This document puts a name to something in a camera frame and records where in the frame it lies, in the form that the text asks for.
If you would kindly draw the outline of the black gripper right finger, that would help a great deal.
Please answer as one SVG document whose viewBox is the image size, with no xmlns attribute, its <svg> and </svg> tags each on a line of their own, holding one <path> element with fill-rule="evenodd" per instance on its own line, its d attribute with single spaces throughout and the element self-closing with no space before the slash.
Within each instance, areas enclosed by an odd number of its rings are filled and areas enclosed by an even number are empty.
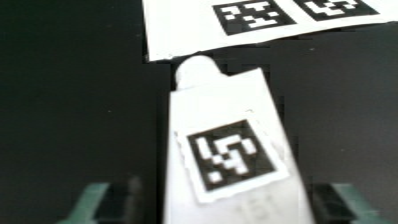
<svg viewBox="0 0 398 224">
<path fill-rule="evenodd" d="M 380 224 L 378 212 L 351 184 L 318 183 L 309 196 L 316 224 Z"/>
</svg>

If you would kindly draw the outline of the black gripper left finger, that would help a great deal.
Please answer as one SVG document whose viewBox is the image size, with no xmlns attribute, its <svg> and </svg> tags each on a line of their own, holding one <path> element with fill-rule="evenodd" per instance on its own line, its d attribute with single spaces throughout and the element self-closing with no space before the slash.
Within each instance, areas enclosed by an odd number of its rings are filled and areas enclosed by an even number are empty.
<svg viewBox="0 0 398 224">
<path fill-rule="evenodd" d="M 142 182 L 131 177 L 126 182 L 90 183 L 67 217 L 58 224 L 142 224 Z"/>
</svg>

